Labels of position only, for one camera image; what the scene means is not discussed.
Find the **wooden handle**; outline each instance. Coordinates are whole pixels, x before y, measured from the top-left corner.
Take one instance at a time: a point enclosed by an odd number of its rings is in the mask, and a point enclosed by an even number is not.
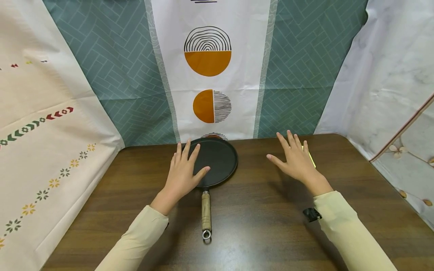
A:
[[[202,193],[202,232],[205,230],[211,232],[211,206],[208,191]]]

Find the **long sleeve shirt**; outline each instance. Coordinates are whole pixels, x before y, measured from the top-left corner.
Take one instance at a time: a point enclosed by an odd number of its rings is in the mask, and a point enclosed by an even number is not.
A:
[[[349,271],[396,271],[395,266],[337,191],[314,197],[321,229],[336,246]],[[168,218],[146,206],[96,271],[135,271],[163,234]]]

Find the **brown tabletop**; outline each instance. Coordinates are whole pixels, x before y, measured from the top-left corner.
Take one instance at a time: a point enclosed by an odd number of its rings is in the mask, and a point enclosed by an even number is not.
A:
[[[340,191],[398,270],[433,270],[434,233],[395,189],[339,135],[305,136],[317,169]],[[139,270],[345,270],[312,199],[265,157],[283,158],[277,139],[231,141],[231,179],[211,189],[213,238],[201,238],[201,191],[185,196]],[[43,270],[94,270],[166,181],[174,145],[122,150]]]

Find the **black frying pan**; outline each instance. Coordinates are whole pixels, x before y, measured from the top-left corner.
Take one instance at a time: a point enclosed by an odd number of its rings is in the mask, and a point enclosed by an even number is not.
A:
[[[205,137],[193,140],[190,146],[190,157],[197,144],[201,150],[194,164],[193,174],[197,174],[203,167],[210,166],[211,170],[205,175],[197,187],[202,193],[202,239],[211,238],[211,207],[209,188],[227,179],[235,172],[238,165],[238,155],[235,148],[220,138]]]

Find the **teal patterned backdrop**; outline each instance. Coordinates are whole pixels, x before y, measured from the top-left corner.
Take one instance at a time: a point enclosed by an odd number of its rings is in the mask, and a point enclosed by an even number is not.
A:
[[[126,146],[176,141],[144,0],[43,0]],[[279,0],[259,137],[313,133],[367,0]]]

